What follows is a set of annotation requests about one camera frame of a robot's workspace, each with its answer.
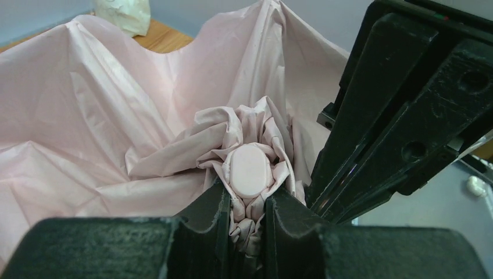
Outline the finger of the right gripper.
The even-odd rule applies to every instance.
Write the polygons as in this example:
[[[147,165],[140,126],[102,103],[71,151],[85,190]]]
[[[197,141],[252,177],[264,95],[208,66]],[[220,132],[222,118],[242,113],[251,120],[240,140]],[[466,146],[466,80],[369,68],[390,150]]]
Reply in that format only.
[[[396,13],[373,25],[306,196],[310,208],[328,205],[342,189],[342,176],[352,179],[362,168],[365,149],[378,135],[377,120],[437,35],[435,28]]]
[[[452,140],[474,143],[491,128],[492,47],[464,40],[330,195],[324,218],[344,223],[396,192],[412,194],[458,157]]]

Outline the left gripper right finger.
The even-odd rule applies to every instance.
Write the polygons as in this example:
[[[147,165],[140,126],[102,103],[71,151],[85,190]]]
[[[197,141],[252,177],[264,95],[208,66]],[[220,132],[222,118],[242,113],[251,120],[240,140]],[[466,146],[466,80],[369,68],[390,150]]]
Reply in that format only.
[[[474,248],[442,228],[331,224],[286,190],[266,201],[267,278],[487,278]]]

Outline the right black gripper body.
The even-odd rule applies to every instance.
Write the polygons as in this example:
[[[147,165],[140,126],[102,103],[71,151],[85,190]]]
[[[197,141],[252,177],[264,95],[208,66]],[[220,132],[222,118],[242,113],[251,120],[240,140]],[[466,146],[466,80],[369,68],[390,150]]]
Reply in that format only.
[[[377,20],[389,13],[397,13],[444,29],[454,35],[471,37],[492,44],[492,20],[448,7],[434,1],[373,1],[366,10],[348,62],[339,81],[336,100],[329,103],[318,115],[317,122],[331,130],[361,57],[370,31]]]

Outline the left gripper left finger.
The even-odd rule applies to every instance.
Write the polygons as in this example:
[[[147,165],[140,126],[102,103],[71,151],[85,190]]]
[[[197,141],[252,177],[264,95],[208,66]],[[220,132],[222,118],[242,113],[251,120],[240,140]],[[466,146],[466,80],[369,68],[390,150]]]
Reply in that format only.
[[[173,217],[46,219],[2,278],[227,278],[229,214],[216,182]]]

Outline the pink folding umbrella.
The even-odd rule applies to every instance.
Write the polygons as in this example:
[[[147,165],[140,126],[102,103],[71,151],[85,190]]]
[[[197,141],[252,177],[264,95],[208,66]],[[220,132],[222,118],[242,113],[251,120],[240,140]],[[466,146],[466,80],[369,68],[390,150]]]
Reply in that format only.
[[[149,51],[81,15],[1,54],[1,266],[50,217],[172,216],[219,176],[249,256],[266,199],[303,201],[348,53],[280,1]]]

